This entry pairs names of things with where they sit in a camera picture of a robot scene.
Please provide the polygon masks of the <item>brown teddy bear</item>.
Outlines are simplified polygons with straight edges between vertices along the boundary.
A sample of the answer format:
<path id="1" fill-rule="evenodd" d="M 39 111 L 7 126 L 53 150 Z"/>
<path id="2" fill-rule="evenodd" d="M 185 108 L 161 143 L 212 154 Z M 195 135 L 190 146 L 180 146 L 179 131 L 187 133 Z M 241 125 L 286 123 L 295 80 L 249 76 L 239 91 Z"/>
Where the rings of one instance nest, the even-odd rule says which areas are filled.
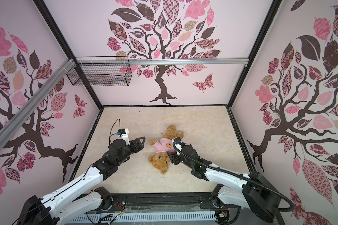
<path id="1" fill-rule="evenodd" d="M 148 162 L 161 174 L 166 174 L 169 169 L 169 153 L 174 153 L 175 149 L 172 140 L 175 138 L 183 138 L 184 132 L 178 131 L 176 126 L 171 124 L 163 133 L 162 138 L 152 139 L 150 145 L 155 148 L 155 153 L 148 157 Z"/>

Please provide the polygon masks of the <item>pink knitted bear sweater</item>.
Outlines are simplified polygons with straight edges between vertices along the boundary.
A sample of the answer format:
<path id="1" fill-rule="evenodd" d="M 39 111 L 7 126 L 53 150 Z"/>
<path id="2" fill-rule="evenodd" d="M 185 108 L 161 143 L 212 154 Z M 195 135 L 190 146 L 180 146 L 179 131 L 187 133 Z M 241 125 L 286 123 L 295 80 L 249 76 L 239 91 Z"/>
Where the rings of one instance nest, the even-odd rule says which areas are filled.
<path id="1" fill-rule="evenodd" d="M 168 138 L 161 138 L 159 140 L 153 139 L 152 146 L 155 148 L 156 153 L 176 151 L 173 148 L 172 140 Z"/>

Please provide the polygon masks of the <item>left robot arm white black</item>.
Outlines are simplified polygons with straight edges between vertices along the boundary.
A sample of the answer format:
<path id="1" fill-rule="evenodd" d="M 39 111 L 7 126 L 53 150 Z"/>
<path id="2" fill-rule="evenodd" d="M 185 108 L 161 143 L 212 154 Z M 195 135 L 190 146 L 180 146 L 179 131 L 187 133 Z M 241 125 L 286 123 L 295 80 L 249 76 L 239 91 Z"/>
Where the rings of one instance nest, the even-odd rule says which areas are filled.
<path id="1" fill-rule="evenodd" d="M 104 187 L 96 188 L 86 196 L 84 192 L 112 176 L 133 153 L 143 150 L 145 140 L 145 137 L 132 141 L 127 138 L 114 140 L 108 151 L 81 176 L 41 198 L 32 196 L 26 200 L 14 224 L 65 225 L 89 211 L 110 209 L 112 195 Z"/>

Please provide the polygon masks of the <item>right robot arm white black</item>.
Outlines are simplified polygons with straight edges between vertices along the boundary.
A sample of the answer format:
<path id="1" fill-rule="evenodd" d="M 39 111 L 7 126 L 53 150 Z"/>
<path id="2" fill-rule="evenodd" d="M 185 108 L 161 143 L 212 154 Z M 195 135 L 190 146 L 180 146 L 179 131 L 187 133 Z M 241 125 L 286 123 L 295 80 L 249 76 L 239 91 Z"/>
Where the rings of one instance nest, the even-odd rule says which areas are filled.
<path id="1" fill-rule="evenodd" d="M 220 168 L 200 158 L 191 145 L 173 142 L 174 152 L 169 153 L 172 164 L 184 164 L 200 180 L 217 183 L 212 192 L 213 204 L 236 205 L 250 209 L 259 219 L 272 223 L 278 212 L 279 192 L 258 172 L 238 173 Z"/>

